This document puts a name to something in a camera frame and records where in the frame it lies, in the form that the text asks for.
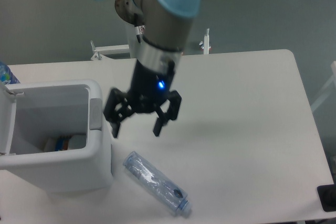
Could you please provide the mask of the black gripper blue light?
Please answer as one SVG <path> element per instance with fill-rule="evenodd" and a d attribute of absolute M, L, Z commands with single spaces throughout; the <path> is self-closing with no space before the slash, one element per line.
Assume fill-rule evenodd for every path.
<path fill-rule="evenodd" d="M 167 73 L 157 73 L 136 61 L 130 89 L 127 93 L 117 88 L 110 90 L 103 115 L 112 127 L 112 136 L 118 137 L 121 122 L 133 114 L 150 114 L 154 111 L 158 117 L 155 121 L 153 133 L 160 136 L 162 127 L 168 121 L 175 121 L 178 117 L 182 97 L 176 91 L 170 91 L 175 75 L 175 64 L 169 63 Z M 169 107 L 163 112 L 161 105 L 168 100 Z"/>

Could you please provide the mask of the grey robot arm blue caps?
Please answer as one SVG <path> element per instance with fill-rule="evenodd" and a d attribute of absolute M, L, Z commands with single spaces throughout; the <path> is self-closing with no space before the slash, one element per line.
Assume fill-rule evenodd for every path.
<path fill-rule="evenodd" d="M 113 137 L 118 137 L 126 118 L 156 113 L 153 133 L 159 136 L 162 127 L 178 117 L 182 98 L 171 84 L 202 0 L 129 1 L 145 27 L 141 47 L 129 90 L 112 88 L 103 114 Z"/>

